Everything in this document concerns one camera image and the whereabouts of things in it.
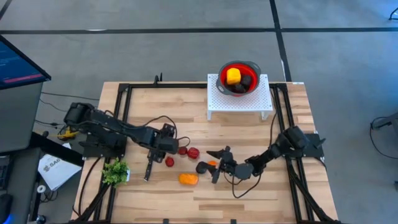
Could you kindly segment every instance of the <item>leafy vegetable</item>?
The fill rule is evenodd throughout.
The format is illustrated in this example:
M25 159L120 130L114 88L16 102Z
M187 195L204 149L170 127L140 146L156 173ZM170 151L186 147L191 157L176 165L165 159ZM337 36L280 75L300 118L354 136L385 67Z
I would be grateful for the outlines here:
M113 164L105 164L105 169L102 170L104 174L104 183L117 187L119 184L126 184L127 170L129 167L125 161L119 161L116 158Z

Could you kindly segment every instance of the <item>white box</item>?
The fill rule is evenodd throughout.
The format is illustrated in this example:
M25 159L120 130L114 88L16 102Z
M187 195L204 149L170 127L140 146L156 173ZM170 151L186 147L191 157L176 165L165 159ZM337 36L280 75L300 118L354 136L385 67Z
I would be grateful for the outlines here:
M207 75L207 120L211 113L224 112L261 112L261 119L267 119L272 112L271 93L268 75L261 74L258 87L250 94L235 97L222 94L216 86L218 74Z

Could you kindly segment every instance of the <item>red pepper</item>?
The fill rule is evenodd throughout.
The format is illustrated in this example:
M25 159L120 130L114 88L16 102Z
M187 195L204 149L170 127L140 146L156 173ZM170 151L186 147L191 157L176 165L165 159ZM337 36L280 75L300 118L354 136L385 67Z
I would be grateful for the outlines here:
M170 156L167 156L165 163L167 167L172 167L174 166L174 159Z
M186 155L187 152L188 152L187 147L180 147L180 148L178 149L178 153L179 153L180 155Z
M188 150L188 157L191 159L198 159L199 157L199 150L197 148L191 147Z

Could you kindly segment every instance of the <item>computer screen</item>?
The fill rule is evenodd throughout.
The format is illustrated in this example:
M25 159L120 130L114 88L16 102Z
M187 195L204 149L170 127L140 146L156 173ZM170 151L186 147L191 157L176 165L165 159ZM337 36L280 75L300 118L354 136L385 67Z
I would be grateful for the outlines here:
M45 71L0 36L0 90L50 79Z

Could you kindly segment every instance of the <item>wooden tabletop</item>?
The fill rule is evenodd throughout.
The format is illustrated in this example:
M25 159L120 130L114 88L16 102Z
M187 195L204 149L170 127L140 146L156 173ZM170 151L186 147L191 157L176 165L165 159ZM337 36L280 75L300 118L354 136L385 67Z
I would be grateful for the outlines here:
M104 83L98 108L114 110L118 82ZM294 122L305 133L313 133L310 105L303 84L288 83L290 103ZM190 146L200 150L198 161L214 160L206 151L218 151L231 147L238 163L267 149L270 140L272 113L261 121L259 113L213 113L207 121L206 89L198 88L143 88L134 89L129 109L128 122L134 125L160 115L170 116L176 123L178 136L191 138ZM283 96L280 94L285 125L288 127ZM161 128L168 121L154 121L150 125ZM280 133L275 121L273 140ZM241 199L235 199L231 184L221 175L217 184L211 183L209 173L200 175L196 186L181 185L178 175L182 172L195 173L198 161L187 157L172 156L175 165L171 168L163 163L154 163L148 182L144 181L148 150L135 145L130 139L127 144L125 160L131 169L131 178L126 185L116 190L112 223L161 223L169 218L171 223L228 223L237 219L238 223L295 223L292 196L289 187L286 163L279 158L267 164L259 185ZM95 159L88 159L83 167L80 186L76 195L75 208L81 186ZM337 219L335 205L331 196L325 168L312 158L303 158L308 188L319 206L330 217ZM83 194L82 210L86 208L98 192L103 159L93 169ZM235 187L241 194L256 183L250 178ZM108 194L104 197L101 217L104 219ZM299 193L302 216L305 214L304 202Z

